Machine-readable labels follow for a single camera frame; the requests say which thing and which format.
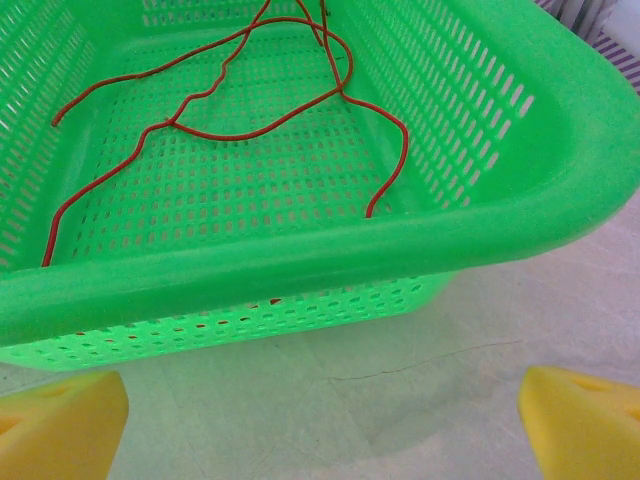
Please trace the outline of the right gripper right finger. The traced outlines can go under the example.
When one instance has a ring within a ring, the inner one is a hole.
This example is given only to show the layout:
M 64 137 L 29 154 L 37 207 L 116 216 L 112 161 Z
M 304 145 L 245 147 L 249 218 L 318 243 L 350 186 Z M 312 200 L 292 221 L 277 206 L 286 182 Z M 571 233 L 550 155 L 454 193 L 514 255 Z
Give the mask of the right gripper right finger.
M 640 480 L 640 386 L 532 366 L 518 411 L 544 480 Z

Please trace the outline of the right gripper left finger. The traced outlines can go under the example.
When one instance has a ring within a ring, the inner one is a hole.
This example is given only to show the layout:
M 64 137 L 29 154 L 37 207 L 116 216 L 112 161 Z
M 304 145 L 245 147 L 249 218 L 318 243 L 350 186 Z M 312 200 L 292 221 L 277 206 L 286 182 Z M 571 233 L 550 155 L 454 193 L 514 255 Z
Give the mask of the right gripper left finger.
M 0 480 L 106 480 L 128 413 L 115 371 L 0 396 Z

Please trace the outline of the green plastic basket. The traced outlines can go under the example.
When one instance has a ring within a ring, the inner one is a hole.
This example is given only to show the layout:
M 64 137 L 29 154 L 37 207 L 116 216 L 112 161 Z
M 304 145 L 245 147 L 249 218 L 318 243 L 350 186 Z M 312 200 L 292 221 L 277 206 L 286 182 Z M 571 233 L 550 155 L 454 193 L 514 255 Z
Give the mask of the green plastic basket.
M 640 97 L 532 0 L 0 0 L 0 362 L 413 311 L 599 227 Z

